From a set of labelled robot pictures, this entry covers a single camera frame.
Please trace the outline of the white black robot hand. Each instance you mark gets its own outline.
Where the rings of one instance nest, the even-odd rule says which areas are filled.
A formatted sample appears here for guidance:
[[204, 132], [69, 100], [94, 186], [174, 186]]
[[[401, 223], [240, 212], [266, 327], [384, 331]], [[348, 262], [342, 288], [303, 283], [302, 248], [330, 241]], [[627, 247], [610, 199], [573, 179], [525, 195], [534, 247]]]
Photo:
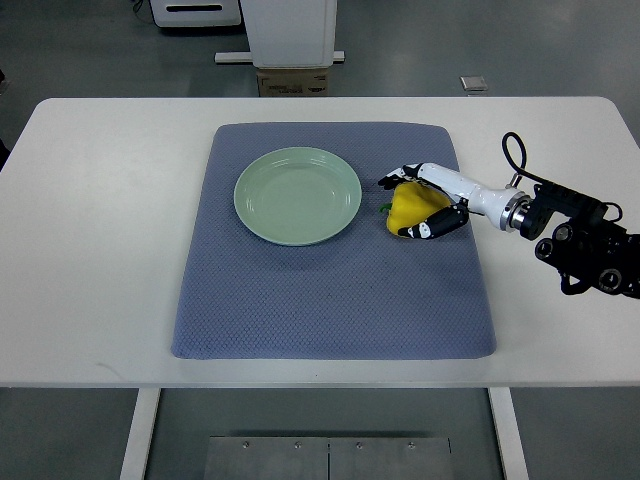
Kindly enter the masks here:
[[511, 217], [516, 205], [528, 198], [516, 188], [490, 189], [435, 163], [404, 165], [387, 174], [378, 184], [394, 192], [397, 186], [407, 182], [437, 190], [447, 196], [451, 204], [423, 222], [402, 229], [399, 237], [404, 238], [440, 237], [466, 224], [470, 214], [484, 215], [494, 227], [511, 231]]

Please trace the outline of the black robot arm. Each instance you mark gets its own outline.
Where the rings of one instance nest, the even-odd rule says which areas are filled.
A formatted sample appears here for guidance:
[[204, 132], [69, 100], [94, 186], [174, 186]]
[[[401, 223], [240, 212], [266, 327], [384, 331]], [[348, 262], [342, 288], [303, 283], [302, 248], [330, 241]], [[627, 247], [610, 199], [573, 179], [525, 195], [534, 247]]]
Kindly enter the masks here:
[[537, 242], [535, 257], [554, 267], [566, 295], [594, 288], [609, 295], [639, 297], [639, 236], [619, 224], [615, 202], [598, 199], [553, 183], [526, 170], [524, 142], [506, 133], [502, 150], [514, 170], [510, 185], [523, 177], [534, 181], [534, 197], [521, 197], [506, 209], [506, 225]]

